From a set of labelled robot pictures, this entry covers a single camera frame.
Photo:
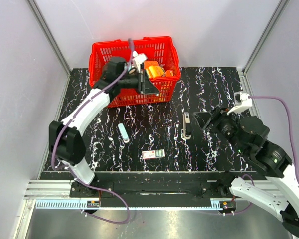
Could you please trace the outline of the red white staple box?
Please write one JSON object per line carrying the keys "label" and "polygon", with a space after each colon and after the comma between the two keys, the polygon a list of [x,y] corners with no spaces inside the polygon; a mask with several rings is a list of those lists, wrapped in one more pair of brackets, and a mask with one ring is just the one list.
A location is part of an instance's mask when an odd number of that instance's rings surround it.
{"label": "red white staple box", "polygon": [[157,159],[157,158],[164,158],[165,157],[165,150],[159,149],[159,150],[149,150],[149,151],[143,151],[142,152],[142,159],[148,160],[148,159]]}

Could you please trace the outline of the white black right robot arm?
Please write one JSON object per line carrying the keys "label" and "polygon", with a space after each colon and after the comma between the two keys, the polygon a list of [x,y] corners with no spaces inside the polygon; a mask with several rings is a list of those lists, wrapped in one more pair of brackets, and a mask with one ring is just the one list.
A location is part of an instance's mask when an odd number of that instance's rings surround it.
{"label": "white black right robot arm", "polygon": [[240,119],[220,106],[193,115],[203,131],[226,139],[257,173],[277,187],[281,195],[270,194],[229,171],[211,186],[211,191],[222,197],[233,195],[248,200],[273,215],[289,233],[299,238],[296,165],[280,146],[268,141],[269,128],[256,116]]}

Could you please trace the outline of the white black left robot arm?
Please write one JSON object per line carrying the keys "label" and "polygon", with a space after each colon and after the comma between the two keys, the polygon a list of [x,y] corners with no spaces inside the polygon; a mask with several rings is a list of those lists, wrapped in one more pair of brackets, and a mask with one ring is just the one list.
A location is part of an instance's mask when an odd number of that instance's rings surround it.
{"label": "white black left robot arm", "polygon": [[49,125],[52,169],[58,169],[55,160],[59,159],[81,183],[80,190],[87,197],[97,194],[98,185],[93,182],[95,174],[85,159],[86,146],[82,136],[91,121],[122,89],[134,89],[142,95],[160,93],[145,71],[146,59],[144,54],[132,57],[128,62],[122,57],[111,57],[84,101],[69,116]]}

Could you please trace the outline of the white silver staple remover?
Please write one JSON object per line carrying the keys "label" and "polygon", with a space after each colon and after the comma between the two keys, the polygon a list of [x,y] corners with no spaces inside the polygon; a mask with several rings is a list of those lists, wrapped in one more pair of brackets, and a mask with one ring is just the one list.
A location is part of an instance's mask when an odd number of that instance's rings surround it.
{"label": "white silver staple remover", "polygon": [[128,143],[130,141],[130,139],[129,139],[127,131],[122,123],[118,124],[118,130],[120,132],[123,142]]}

